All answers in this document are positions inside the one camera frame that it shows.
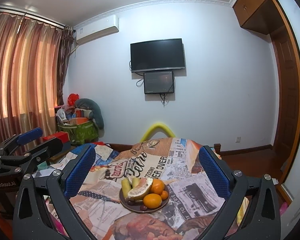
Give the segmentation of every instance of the bolt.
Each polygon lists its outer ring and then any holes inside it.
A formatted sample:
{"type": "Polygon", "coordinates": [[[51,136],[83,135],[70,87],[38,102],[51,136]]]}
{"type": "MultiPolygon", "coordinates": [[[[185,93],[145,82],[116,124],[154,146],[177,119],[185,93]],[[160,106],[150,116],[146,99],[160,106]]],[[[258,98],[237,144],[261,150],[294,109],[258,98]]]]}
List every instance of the bolt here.
{"type": "Polygon", "coordinates": [[[269,174],[265,174],[265,179],[266,180],[271,180],[271,176],[269,174]]]}
{"type": "Polygon", "coordinates": [[[237,176],[237,177],[241,177],[241,176],[242,176],[242,172],[239,171],[239,170],[235,170],[233,173],[234,173],[234,175],[237,176]]]}
{"type": "Polygon", "coordinates": [[[30,177],[31,177],[31,174],[29,174],[29,173],[27,173],[27,174],[25,174],[25,175],[23,176],[23,178],[24,178],[25,180],[30,179],[30,177]]]}
{"type": "Polygon", "coordinates": [[[60,174],[61,174],[61,170],[55,170],[52,172],[52,175],[55,177],[59,176],[60,174]]]}

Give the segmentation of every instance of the door frame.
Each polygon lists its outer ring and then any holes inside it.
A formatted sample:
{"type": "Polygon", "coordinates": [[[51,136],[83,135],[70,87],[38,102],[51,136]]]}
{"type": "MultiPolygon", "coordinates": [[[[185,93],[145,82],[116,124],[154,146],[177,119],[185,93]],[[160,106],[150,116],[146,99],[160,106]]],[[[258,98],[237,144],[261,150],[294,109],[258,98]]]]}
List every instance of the door frame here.
{"type": "MultiPolygon", "coordinates": [[[[297,129],[296,129],[296,134],[295,134],[295,138],[293,141],[293,145],[292,145],[292,149],[290,152],[290,155],[287,159],[287,164],[286,167],[283,171],[283,174],[279,180],[279,184],[278,184],[278,191],[281,193],[282,197],[285,199],[285,201],[290,204],[292,202],[291,197],[288,195],[288,193],[286,192],[286,190],[282,187],[282,184],[285,182],[285,179],[287,178],[289,171],[292,167],[293,161],[295,159],[295,156],[297,154],[298,151],[298,146],[299,146],[299,142],[300,142],[300,52],[299,52],[299,47],[298,47],[298,43],[296,41],[296,38],[294,36],[293,30],[290,26],[290,22],[287,18],[287,16],[285,15],[285,12],[283,11],[281,5],[278,3],[277,0],[272,0],[273,3],[275,4],[277,10],[279,11],[279,14],[284,22],[284,27],[286,28],[288,35],[290,37],[291,40],[291,44],[292,44],[292,48],[293,48],[293,53],[295,54],[296,57],[296,62],[297,62],[297,70],[298,70],[298,86],[299,86],[299,109],[298,109],[298,122],[297,122],[297,129]]],[[[282,85],[281,85],[281,75],[280,75],[280,64],[278,61],[278,56],[277,56],[277,51],[276,51],[276,47],[274,45],[274,51],[275,51],[275,56],[276,56],[276,61],[277,61],[277,66],[278,66],[278,76],[279,76],[279,117],[278,117],[278,125],[277,125],[277,131],[276,131],[276,135],[275,135],[275,139],[274,139],[274,146],[277,144],[277,139],[278,139],[278,127],[279,127],[279,122],[280,122],[280,116],[282,113],[282,85]]]]}

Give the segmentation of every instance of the air conditioner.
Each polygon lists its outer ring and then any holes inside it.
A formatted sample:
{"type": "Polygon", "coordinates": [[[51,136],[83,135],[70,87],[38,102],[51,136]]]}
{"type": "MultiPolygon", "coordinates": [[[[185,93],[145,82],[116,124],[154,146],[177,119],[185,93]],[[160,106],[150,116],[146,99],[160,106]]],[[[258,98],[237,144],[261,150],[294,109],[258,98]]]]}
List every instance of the air conditioner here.
{"type": "Polygon", "coordinates": [[[117,32],[119,32],[119,18],[117,15],[111,15],[77,30],[77,43],[84,44],[117,32]]]}

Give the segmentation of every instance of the curtain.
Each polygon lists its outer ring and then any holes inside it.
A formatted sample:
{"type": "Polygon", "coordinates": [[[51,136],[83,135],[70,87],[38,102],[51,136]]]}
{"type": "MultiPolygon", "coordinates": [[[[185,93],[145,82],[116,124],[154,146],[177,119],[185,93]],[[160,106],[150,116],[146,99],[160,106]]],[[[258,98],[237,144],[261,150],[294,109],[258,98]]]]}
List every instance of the curtain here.
{"type": "Polygon", "coordinates": [[[61,42],[59,47],[58,57],[58,69],[57,69],[57,103],[58,106],[62,106],[63,102],[63,85],[65,84],[66,74],[68,69],[68,63],[70,58],[71,46],[74,41],[73,28],[67,25],[61,36],[61,42]]]}
{"type": "MultiPolygon", "coordinates": [[[[50,25],[0,13],[0,143],[36,127],[43,136],[56,132],[61,34],[50,25]]],[[[29,143],[24,150],[34,146],[29,143]]]]}

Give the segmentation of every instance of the plate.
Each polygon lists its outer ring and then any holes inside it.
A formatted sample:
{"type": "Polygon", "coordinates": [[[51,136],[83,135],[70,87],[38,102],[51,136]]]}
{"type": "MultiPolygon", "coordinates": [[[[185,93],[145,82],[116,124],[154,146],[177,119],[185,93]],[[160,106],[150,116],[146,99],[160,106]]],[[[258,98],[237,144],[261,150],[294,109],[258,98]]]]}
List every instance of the plate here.
{"type": "Polygon", "coordinates": [[[167,187],[166,185],[164,186],[164,190],[165,190],[166,192],[168,192],[168,197],[167,197],[167,199],[162,201],[160,207],[155,208],[155,209],[147,209],[146,211],[141,211],[141,210],[140,210],[140,206],[142,206],[143,203],[135,203],[134,206],[128,205],[127,202],[124,200],[123,193],[122,193],[122,189],[120,190],[119,198],[120,198],[120,202],[121,202],[122,206],[124,206],[126,209],[128,209],[128,210],[130,210],[130,211],[132,211],[132,212],[139,213],[139,214],[153,213],[153,212],[156,212],[156,211],[162,209],[162,208],[168,203],[168,201],[169,201],[170,193],[169,193],[168,187],[167,187]]]}

